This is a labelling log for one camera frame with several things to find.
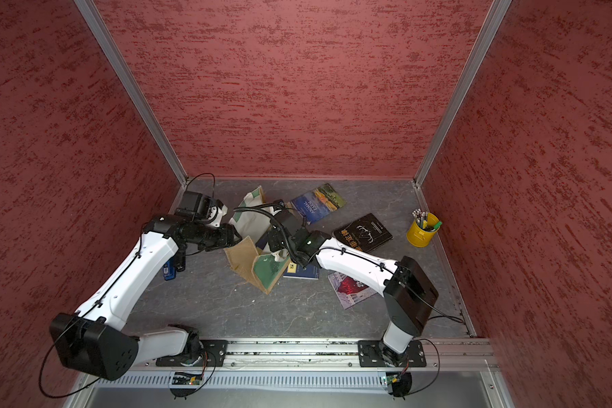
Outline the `pink red book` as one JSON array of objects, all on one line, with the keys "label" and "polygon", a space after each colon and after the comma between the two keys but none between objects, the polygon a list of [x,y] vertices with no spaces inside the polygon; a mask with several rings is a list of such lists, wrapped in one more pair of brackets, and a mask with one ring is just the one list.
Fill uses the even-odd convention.
[{"label": "pink red book", "polygon": [[350,309],[377,294],[362,282],[338,272],[330,273],[328,280],[343,309]]}]

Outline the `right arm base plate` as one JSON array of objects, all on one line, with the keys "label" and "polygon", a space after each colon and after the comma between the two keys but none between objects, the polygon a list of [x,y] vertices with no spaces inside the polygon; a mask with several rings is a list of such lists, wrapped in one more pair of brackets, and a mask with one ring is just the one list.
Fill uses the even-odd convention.
[{"label": "right arm base plate", "polygon": [[427,361],[423,345],[413,340],[403,353],[397,353],[382,341],[360,340],[357,343],[361,367],[426,367]]}]

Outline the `Animal Farm blue book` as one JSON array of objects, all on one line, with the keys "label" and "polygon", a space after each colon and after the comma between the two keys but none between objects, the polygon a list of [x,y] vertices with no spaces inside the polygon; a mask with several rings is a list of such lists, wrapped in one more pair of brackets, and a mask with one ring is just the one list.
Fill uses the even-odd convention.
[{"label": "Animal Farm blue book", "polygon": [[291,208],[304,216],[307,224],[314,224],[346,205],[343,197],[329,184],[320,185],[290,200]]}]

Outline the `black book yellow characters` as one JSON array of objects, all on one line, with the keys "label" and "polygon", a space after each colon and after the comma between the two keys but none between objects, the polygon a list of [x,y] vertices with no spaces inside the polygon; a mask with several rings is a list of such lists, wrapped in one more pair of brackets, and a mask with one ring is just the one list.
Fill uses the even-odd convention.
[{"label": "black book yellow characters", "polygon": [[341,243],[370,253],[393,239],[393,235],[374,214],[367,214],[333,231]]}]

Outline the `green burlap canvas bag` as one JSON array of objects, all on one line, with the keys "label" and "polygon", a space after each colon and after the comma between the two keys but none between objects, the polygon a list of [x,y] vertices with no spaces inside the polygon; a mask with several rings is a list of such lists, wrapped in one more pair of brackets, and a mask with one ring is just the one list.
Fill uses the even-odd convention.
[{"label": "green burlap canvas bag", "polygon": [[272,224],[266,215],[239,211],[239,208],[259,207],[264,204],[266,201],[262,186],[245,195],[229,220],[229,224],[241,236],[241,241],[224,251],[229,266],[236,275],[269,295],[291,262],[288,251],[270,250],[266,233],[270,231]]}]

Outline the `dark blue book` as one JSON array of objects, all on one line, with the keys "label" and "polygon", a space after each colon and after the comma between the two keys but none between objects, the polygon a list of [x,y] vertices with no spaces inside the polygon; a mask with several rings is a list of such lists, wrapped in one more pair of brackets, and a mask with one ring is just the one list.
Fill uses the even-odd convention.
[{"label": "dark blue book", "polygon": [[289,263],[287,269],[283,273],[285,278],[302,279],[302,280],[318,280],[320,270],[314,265],[303,267],[296,263]]}]

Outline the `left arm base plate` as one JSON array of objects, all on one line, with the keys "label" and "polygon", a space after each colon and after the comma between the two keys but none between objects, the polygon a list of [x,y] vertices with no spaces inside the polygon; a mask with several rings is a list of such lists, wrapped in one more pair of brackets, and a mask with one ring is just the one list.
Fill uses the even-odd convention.
[{"label": "left arm base plate", "polygon": [[229,342],[226,340],[195,340],[179,355],[156,359],[157,367],[222,367]]}]

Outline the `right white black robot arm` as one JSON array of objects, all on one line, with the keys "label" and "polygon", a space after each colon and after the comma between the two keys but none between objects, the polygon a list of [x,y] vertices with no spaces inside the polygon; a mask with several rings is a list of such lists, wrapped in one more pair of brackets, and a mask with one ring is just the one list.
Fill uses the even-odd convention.
[{"label": "right white black robot arm", "polygon": [[315,265],[343,274],[381,295],[389,317],[378,345],[382,359],[391,367],[401,367],[407,362],[410,343],[423,334],[439,297],[414,258],[379,258],[353,249],[326,233],[304,228],[290,235],[284,228],[275,226],[266,236],[271,251],[287,251],[296,264]]}]

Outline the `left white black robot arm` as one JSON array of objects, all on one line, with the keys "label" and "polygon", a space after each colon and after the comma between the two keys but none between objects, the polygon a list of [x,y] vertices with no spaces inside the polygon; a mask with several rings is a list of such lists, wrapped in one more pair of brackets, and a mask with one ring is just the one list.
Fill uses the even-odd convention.
[{"label": "left white black robot arm", "polygon": [[58,314],[49,331],[63,367],[117,380],[131,367],[168,357],[184,367],[204,364],[207,354],[188,326],[142,336],[123,332],[135,304],[154,276],[172,260],[183,262],[189,245],[201,252],[230,248],[241,241],[230,224],[214,227],[175,215],[146,224],[133,251],[97,292],[73,314]]}]

